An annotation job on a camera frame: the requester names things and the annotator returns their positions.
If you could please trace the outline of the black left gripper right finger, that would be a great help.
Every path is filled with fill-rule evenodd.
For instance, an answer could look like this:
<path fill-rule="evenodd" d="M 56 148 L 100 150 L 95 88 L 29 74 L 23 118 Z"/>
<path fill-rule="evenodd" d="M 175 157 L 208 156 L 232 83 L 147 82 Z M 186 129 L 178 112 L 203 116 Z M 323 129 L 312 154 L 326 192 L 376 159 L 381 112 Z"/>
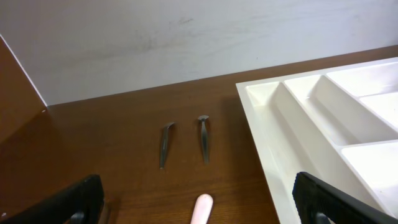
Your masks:
<path fill-rule="evenodd" d="M 397 224 L 396 218 L 307 172 L 297 173 L 292 195 L 302 223 Z"/>

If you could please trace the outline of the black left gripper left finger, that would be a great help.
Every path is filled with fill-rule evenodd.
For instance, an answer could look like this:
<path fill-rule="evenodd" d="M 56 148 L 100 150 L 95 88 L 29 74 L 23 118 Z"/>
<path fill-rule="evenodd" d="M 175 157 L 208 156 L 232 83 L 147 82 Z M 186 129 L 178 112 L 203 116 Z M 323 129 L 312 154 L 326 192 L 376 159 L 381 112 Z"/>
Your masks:
<path fill-rule="evenodd" d="M 91 174 L 1 223 L 95 224 L 100 220 L 103 206 L 101 177 Z"/>

